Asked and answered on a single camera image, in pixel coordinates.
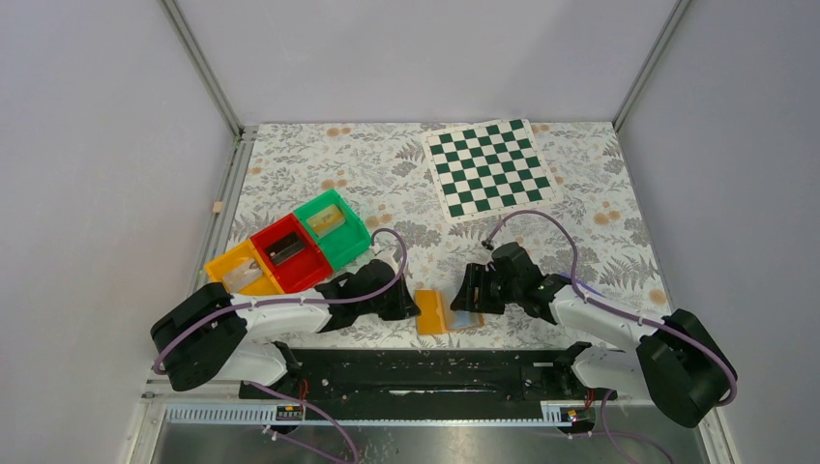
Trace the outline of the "orange card holder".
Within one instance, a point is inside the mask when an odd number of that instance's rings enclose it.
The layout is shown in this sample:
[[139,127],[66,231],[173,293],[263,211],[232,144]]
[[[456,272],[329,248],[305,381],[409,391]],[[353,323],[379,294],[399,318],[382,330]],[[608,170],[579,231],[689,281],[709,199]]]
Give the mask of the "orange card holder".
[[418,289],[414,302],[421,311],[416,318],[418,335],[466,332],[484,326],[483,316],[479,313],[449,309],[438,290]]

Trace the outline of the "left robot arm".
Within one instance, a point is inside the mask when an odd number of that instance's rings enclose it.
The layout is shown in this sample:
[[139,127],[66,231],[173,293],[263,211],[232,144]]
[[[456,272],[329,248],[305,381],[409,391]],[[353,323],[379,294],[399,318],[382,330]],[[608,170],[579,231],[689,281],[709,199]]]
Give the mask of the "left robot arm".
[[208,283],[151,328],[153,368],[176,392],[214,380],[251,381],[286,397],[301,374],[280,335],[340,331],[369,314],[400,321],[420,313],[405,279],[379,259],[298,294],[253,297]]

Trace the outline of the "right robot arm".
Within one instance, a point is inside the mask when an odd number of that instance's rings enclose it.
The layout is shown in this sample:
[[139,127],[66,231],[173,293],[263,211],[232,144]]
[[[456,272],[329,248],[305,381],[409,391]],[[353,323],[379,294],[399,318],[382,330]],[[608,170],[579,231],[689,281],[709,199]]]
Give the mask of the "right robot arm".
[[451,308],[501,314],[508,305],[549,324],[606,342],[577,342],[554,373],[556,389],[578,398],[592,389],[650,399],[670,420],[696,427],[729,394],[737,372],[691,312],[653,321],[600,296],[581,297],[571,279],[543,274],[516,243],[496,248],[487,264],[469,263]]

